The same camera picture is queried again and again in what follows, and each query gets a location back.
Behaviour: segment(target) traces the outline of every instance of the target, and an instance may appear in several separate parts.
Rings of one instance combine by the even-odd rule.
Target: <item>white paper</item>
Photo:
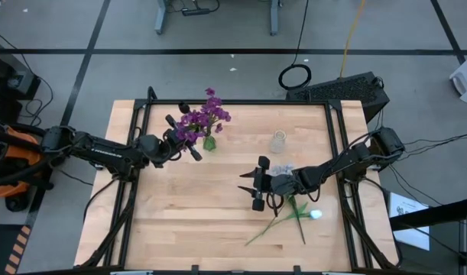
[[[408,199],[398,194],[392,193],[390,195],[390,208],[389,216],[394,217],[415,211],[428,209],[428,205],[423,205],[415,200]],[[418,228],[421,231],[429,233],[429,227]],[[416,248],[421,248],[426,251],[430,249],[430,240],[424,233],[418,232],[415,229],[400,230],[394,232],[394,237],[397,241],[405,244],[412,245]]]

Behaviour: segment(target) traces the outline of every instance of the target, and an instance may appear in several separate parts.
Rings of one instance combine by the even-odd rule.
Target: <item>concrete floor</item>
[[[252,0],[220,0],[210,15],[183,17],[168,14],[164,34],[153,31],[156,1],[111,0],[96,42],[96,49],[180,48],[295,48],[305,1],[284,1],[280,30],[269,36],[269,4]],[[103,0],[60,2],[5,2],[0,7],[0,34],[19,48],[86,49]],[[199,0],[213,7],[212,0]],[[439,0],[461,49],[467,49],[467,0]],[[301,43],[306,49],[342,49],[359,1],[310,2]],[[351,48],[371,50],[451,50],[451,44],[430,1],[368,0]],[[84,56],[28,54],[33,71],[45,78],[55,92],[42,114],[43,127],[58,125],[74,87]],[[70,125],[103,136],[116,99],[144,98],[153,86],[161,99],[197,99],[214,87],[224,99],[282,99],[279,72],[293,55],[93,55],[86,70]],[[341,55],[300,56],[313,71],[312,83],[338,77]],[[459,67],[454,56],[349,56],[345,75],[372,71],[384,79],[391,99],[384,111],[384,125],[394,128],[403,141],[440,139],[467,133],[467,104],[449,84]],[[288,82],[303,76],[292,73]],[[46,102],[49,90],[41,85],[37,98]],[[439,147],[395,164],[407,181],[442,203],[467,198],[467,140]],[[63,169],[92,182],[95,170],[81,160],[69,160]],[[385,188],[408,196],[389,170],[381,173]],[[19,272],[70,268],[82,229],[83,208],[90,187],[53,175],[56,186],[47,192]],[[412,192],[421,202],[435,205]],[[26,212],[10,213],[0,200],[0,223],[22,224]],[[457,226],[432,227],[436,237],[446,238],[457,249]],[[456,258],[438,244],[431,252],[403,247],[415,266],[438,259],[434,270],[456,273]]]

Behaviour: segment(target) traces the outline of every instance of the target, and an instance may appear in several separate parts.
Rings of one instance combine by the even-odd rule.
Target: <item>wooden table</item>
[[[133,101],[116,101],[105,138],[125,143]],[[349,142],[367,132],[360,102],[342,102]],[[284,222],[272,228],[249,246],[245,243],[262,231],[273,213],[251,210],[251,198],[237,186],[251,186],[252,179],[238,177],[256,167],[258,156],[271,159],[271,166],[292,163],[295,167],[317,165],[332,158],[326,116],[314,105],[226,105],[232,121],[215,136],[218,148],[205,152],[200,162],[187,153],[163,169],[152,166],[141,171],[134,220],[128,246],[127,269],[290,271],[300,265],[305,271],[350,271],[339,194],[335,177],[321,189],[318,202],[297,196],[299,204],[320,209],[320,220],[302,221],[306,245],[297,223]],[[164,117],[176,119],[175,105],[152,105],[148,134],[161,134],[169,128]],[[339,137],[336,113],[332,112]],[[287,133],[282,154],[269,151],[275,130]],[[378,182],[376,172],[368,177]],[[106,171],[97,172],[92,194],[110,180]],[[89,208],[76,255],[81,264],[99,246],[109,230],[117,183],[103,192]],[[395,264],[397,252],[381,191],[370,183],[359,187],[368,234],[388,260]],[[281,217],[288,215],[284,210]],[[363,267],[360,239],[354,232],[359,266]],[[113,263],[121,238],[117,237]]]

